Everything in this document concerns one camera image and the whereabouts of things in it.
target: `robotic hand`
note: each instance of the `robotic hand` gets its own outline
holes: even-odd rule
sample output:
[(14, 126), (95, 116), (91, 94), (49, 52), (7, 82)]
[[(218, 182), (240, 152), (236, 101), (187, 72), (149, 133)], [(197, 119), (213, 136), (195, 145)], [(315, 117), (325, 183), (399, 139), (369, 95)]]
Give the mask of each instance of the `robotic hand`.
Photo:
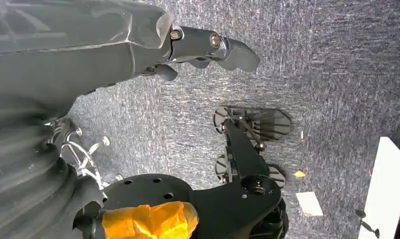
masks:
[[(158, 74), (170, 81), (177, 76), (171, 63), (205, 68), (211, 61), (226, 70), (248, 72), (260, 62), (242, 42), (213, 31), (174, 26), (173, 17), (162, 9), (132, 0), (0, 0), (0, 239), (80, 238), (72, 230), (76, 214), (91, 202), (105, 202), (98, 184), (78, 178), (59, 158), (57, 147), (46, 143), (53, 135), (47, 120), (66, 115), (78, 96), (99, 87), (140, 75)], [(161, 176), (165, 177), (182, 185), (181, 195), (192, 193), (180, 179)], [(268, 193), (259, 198), (262, 203), (246, 198), (244, 188), (235, 183), (204, 191), (197, 198), (214, 206), (199, 213), (220, 219), (212, 209), (242, 208), (238, 205), (246, 202), (260, 205), (239, 211), (238, 218), (227, 214), (237, 230), (224, 228), (219, 233), (224, 238), (238, 235), (242, 220), (247, 230), (239, 235), (247, 238), (280, 201), (277, 184), (266, 185)], [(227, 202), (229, 192), (238, 203)], [(141, 202), (153, 204), (148, 200), (155, 198)], [(213, 238), (207, 233), (218, 227), (213, 221), (200, 223), (198, 238)]]

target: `mounting hole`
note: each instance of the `mounting hole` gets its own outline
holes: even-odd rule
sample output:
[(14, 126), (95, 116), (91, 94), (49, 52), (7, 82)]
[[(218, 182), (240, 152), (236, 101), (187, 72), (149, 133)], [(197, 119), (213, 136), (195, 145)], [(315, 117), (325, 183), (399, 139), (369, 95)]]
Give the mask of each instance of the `mounting hole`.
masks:
[(275, 183), (272, 182), (273, 181), (267, 177), (252, 175), (242, 179), (241, 186), (251, 194), (263, 196), (273, 190)]
[(173, 193), (166, 193), (165, 195), (163, 195), (163, 197), (165, 199), (171, 199), (171, 198), (173, 198)]

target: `caster wheel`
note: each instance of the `caster wheel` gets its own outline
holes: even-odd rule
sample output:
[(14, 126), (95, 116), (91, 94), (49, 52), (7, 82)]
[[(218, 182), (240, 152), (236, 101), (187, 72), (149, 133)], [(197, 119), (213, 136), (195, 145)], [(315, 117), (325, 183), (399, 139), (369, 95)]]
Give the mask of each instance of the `caster wheel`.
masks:
[[(216, 176), (219, 178), (219, 180), (222, 183), (229, 183), (229, 174), (228, 174), (228, 167), (226, 165), (227, 160), (225, 158), (225, 155), (220, 155), (219, 158), (216, 160), (216, 164), (214, 165), (214, 169), (215, 169), (215, 173)], [(285, 187), (285, 173), (283, 172), (283, 170), (278, 167), (275, 164), (267, 164), (268, 165), (268, 169), (269, 169), (269, 178), (273, 179), (277, 185), (280, 188)]]
[(214, 170), (219, 180), (223, 181), (224, 178), (227, 177), (228, 173), (226, 172), (226, 160), (224, 155), (220, 155), (217, 159)]
[(231, 119), (251, 139), (251, 133), (239, 121), (242, 117), (261, 141), (277, 141), (288, 135), (291, 119), (277, 109), (248, 109), (221, 106), (213, 114), (213, 125), (218, 133), (224, 133), (224, 122)]
[(224, 133), (225, 127), (223, 122), (229, 116), (227, 107), (219, 107), (213, 114), (213, 124), (214, 128), (218, 133)]

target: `wheel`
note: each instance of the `wheel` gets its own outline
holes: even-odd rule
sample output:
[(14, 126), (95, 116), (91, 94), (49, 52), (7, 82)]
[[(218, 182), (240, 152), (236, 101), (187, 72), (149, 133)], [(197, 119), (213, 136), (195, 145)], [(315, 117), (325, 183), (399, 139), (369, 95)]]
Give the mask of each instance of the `wheel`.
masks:
[(226, 120), (226, 117), (229, 116), (227, 107), (219, 107), (213, 114), (213, 124), (214, 128), (218, 133), (225, 132), (225, 128), (223, 126), (223, 122)]

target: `small debris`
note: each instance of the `small debris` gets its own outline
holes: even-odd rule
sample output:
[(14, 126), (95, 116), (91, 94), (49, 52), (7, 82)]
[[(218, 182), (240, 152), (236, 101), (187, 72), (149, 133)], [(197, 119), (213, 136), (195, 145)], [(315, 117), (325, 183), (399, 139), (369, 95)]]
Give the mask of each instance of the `small debris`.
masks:
[(81, 128), (78, 127), (78, 128), (75, 130), (75, 132), (77, 133), (78, 136), (82, 136), (82, 129), (81, 129)]
[(116, 178), (118, 181), (121, 181), (121, 180), (124, 179), (124, 177), (123, 177), (121, 174), (119, 174), (119, 173), (115, 176), (115, 178)]
[(106, 146), (109, 146), (109, 145), (110, 145), (110, 140), (109, 140), (109, 138), (107, 138), (107, 136), (103, 136), (102, 141), (103, 141), (103, 143), (104, 143)]
[(305, 177), (306, 175), (305, 175), (305, 173), (302, 172), (301, 170), (297, 170), (297, 171), (294, 173), (294, 176), (295, 176), (296, 178), (303, 178), (303, 177)]

